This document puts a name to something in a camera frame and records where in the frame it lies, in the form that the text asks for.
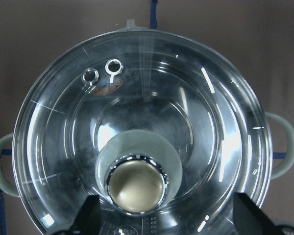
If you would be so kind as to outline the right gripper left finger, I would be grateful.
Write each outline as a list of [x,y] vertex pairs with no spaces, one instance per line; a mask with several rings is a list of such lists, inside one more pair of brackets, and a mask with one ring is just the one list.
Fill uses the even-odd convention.
[[98,235],[100,229],[99,196],[90,195],[84,201],[72,225],[49,230],[49,235]]

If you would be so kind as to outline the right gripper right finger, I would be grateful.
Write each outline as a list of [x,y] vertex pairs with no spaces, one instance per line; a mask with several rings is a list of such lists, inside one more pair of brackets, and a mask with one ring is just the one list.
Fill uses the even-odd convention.
[[233,197],[233,223],[240,235],[294,235],[294,227],[275,225],[246,193]]

